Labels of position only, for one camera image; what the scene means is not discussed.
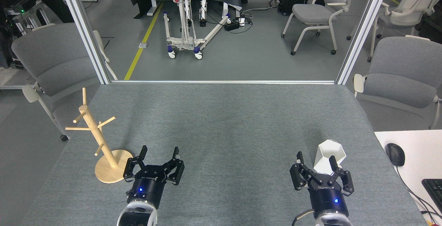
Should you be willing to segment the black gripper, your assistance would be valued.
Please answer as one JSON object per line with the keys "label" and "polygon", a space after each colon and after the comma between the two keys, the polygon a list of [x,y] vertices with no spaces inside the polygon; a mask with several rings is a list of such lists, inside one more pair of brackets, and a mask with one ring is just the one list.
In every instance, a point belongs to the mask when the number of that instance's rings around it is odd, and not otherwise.
{"label": "black gripper", "polygon": [[[185,165],[179,157],[178,146],[175,146],[172,159],[163,166],[145,166],[143,161],[147,150],[147,146],[143,145],[139,155],[128,158],[126,162],[123,178],[126,182],[134,181],[131,190],[126,192],[127,203],[142,201],[158,209],[166,181],[177,186]],[[134,176],[133,171],[136,165],[139,165],[141,170]]]}
{"label": "black gripper", "polygon": [[[289,170],[292,183],[296,191],[300,191],[308,183],[314,217],[324,212],[341,213],[348,217],[344,196],[350,196],[355,191],[351,173],[338,166],[335,156],[330,156],[329,162],[333,174],[331,176],[319,174],[318,179],[323,182],[320,184],[313,178],[316,172],[304,164],[302,151],[298,151],[296,157],[296,163]],[[346,192],[344,195],[341,193],[341,185],[336,182],[338,177],[342,180],[342,188]]]}

